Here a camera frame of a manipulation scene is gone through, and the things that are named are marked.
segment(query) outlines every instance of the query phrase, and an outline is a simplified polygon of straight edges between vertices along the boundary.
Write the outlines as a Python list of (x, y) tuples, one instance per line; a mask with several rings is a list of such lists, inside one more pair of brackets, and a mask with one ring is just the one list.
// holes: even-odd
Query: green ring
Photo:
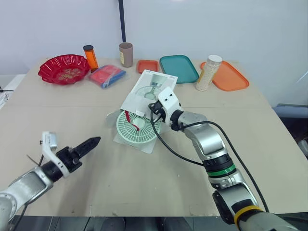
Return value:
[(218, 171), (218, 172), (208, 172), (207, 174), (210, 177), (217, 177), (217, 176), (228, 174), (228, 173), (232, 172), (234, 169), (235, 169), (235, 165), (232, 164), (229, 168), (226, 168), (226, 169)]

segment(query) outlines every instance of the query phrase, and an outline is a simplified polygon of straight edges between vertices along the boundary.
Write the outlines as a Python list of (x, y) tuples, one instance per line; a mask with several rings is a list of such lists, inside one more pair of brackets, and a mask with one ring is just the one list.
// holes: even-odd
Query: table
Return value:
[[(204, 168), (172, 155), (160, 142), (152, 154), (113, 142), (116, 128), (106, 124), (108, 113), (119, 109), (140, 74), (125, 68), (128, 79), (101, 89), (83, 80), (71, 86), (43, 82), (33, 67), (0, 111), (0, 188), (39, 160), (42, 131), (57, 133), (58, 150), (101, 136), (99, 145), (81, 159), (83, 166), (28, 207), (35, 216), (217, 216), (214, 189)], [(202, 61), (194, 61), (196, 69)], [(116, 59), (99, 59), (120, 66)], [(232, 62), (249, 78), (240, 65)], [(193, 84), (175, 88), (182, 107), (220, 124), (258, 183), (271, 212), (308, 209), (308, 163), (266, 99), (251, 83), (245, 90), (224, 92), (214, 85), (198, 92)], [(162, 134), (180, 154), (200, 161), (183, 133)], [(257, 193), (240, 163), (229, 153)]]

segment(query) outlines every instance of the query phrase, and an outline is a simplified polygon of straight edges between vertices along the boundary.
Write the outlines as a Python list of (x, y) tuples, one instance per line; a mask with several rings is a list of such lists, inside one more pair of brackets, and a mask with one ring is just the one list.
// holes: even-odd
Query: jar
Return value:
[(211, 54), (208, 56), (206, 64), (197, 80), (196, 89), (200, 91), (207, 90), (209, 84), (212, 82), (215, 73), (222, 62), (222, 58), (218, 55)]

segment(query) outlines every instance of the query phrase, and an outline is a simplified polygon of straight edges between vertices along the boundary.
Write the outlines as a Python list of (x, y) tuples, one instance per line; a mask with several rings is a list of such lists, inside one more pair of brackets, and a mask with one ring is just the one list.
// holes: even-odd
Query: white lid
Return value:
[(217, 62), (217, 63), (220, 63), (222, 61), (222, 58), (219, 55), (215, 55), (215, 54), (209, 55), (208, 59), (213, 62)]

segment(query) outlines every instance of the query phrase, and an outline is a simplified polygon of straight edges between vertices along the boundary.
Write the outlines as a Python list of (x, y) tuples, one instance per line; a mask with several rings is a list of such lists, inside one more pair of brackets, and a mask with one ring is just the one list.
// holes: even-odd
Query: teal tray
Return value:
[(199, 78), (190, 59), (185, 55), (161, 57), (160, 66), (165, 74), (177, 76), (177, 83), (193, 83)]

